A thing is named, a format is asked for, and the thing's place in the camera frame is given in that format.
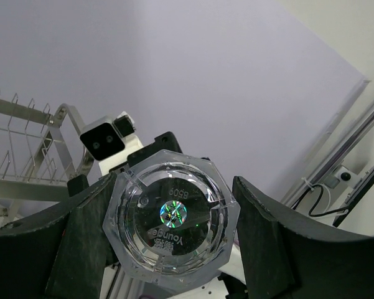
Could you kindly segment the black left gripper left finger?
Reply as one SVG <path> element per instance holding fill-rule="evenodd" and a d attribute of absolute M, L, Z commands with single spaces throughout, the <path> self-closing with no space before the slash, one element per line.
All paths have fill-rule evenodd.
<path fill-rule="evenodd" d="M 0 229 L 0 298 L 99 298 L 115 261 L 102 229 L 115 181 Z"/>

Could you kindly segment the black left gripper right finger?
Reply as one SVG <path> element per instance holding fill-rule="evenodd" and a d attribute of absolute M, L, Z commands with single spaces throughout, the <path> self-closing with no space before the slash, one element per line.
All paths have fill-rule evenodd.
<path fill-rule="evenodd" d="M 241 176 L 232 192 L 250 298 L 374 298 L 374 237 L 310 219 Z"/>

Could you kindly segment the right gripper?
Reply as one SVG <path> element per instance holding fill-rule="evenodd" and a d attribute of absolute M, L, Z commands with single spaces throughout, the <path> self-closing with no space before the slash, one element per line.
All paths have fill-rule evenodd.
<path fill-rule="evenodd" d="M 144 161 L 161 150 L 169 150 L 176 153 L 182 152 L 179 142 L 177 141 L 177 138 L 173 132 L 168 131 L 155 137 L 153 143 L 143 146 L 142 149 L 129 155 L 127 157 L 127 163 L 118 166 L 111 171 L 125 171 L 126 169 L 137 165 L 141 161 Z M 95 160 L 93 159 L 92 155 L 86 149 L 79 167 L 70 176 L 70 179 L 67 182 L 67 191 L 70 197 L 82 192 L 89 186 L 86 177 L 94 162 Z"/>

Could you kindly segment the clear plastic glass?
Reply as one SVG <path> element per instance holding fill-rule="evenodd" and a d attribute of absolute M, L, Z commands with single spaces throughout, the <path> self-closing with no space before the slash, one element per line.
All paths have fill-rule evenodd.
<path fill-rule="evenodd" d="M 129 276 L 185 292 L 229 262 L 239 213 L 212 161 L 164 149 L 117 175 L 103 231 Z"/>

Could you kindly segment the stainless steel dish rack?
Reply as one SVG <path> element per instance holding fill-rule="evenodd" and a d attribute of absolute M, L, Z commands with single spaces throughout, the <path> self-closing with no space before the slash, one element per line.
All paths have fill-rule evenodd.
<path fill-rule="evenodd" d="M 22 218 L 19 210 L 27 201 L 66 199 L 67 182 L 89 174 L 93 157 L 83 148 L 76 161 L 63 135 L 68 127 L 80 134 L 83 126 L 74 106 L 52 110 L 46 104 L 39 110 L 34 99 L 23 105 L 18 95 L 3 99 L 0 90 L 0 228 Z"/>

